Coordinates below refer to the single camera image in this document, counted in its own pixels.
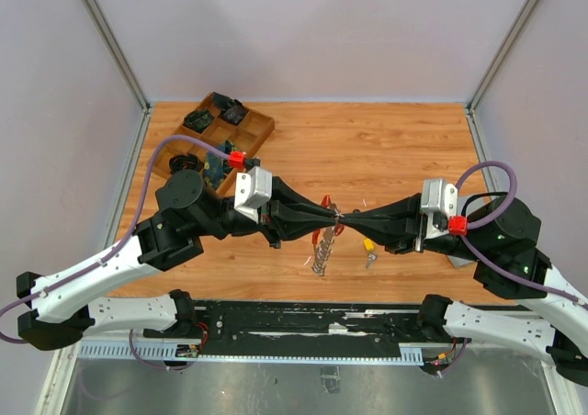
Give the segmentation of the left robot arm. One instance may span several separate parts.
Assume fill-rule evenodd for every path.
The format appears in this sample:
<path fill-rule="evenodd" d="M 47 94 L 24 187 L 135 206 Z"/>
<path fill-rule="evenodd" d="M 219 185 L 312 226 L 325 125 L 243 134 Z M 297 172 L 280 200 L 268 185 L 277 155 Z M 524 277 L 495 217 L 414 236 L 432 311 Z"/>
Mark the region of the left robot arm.
<path fill-rule="evenodd" d="M 179 171 L 156 190 L 156 213 L 132 227 L 130 235 L 58 274 L 20 275 L 17 295 L 28 311 L 17 319 L 19 337 L 42 351 L 106 331 L 187 337 L 197 326 L 187 292 L 176 289 L 146 299 L 115 299 L 109 292 L 200 256 L 204 237 L 261 233 L 279 248 L 336 222 L 332 210 L 260 167 L 241 174 L 240 189 L 236 196 L 222 197 L 197 171 Z"/>

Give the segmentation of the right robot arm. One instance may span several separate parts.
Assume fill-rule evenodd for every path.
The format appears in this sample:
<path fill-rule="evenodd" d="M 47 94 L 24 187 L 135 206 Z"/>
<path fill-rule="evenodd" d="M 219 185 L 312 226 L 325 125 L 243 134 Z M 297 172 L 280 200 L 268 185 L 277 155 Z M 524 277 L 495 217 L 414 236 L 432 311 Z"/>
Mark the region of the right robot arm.
<path fill-rule="evenodd" d="M 541 221 L 521 200 L 500 194 L 464 216 L 455 200 L 432 204 L 418 194 L 344 214 L 341 221 L 393 254 L 429 251 L 474 262 L 474 278 L 487 291 L 540 317 L 538 322 L 492 318 L 428 295 L 416 319 L 426 341 L 447 335 L 499 344 L 554 365 L 577 385 L 587 384 L 587 297 L 538 249 Z"/>

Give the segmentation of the key with yellow tag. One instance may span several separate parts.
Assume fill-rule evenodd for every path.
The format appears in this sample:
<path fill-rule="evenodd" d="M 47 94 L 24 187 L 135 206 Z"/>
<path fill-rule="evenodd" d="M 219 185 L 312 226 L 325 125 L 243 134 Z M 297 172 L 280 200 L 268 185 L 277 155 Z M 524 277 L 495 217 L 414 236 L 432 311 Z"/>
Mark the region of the key with yellow tag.
<path fill-rule="evenodd" d="M 368 269 L 378 259 L 378 255 L 376 253 L 376 245 L 369 238 L 363 239 L 363 245 L 367 252 L 366 268 Z"/>

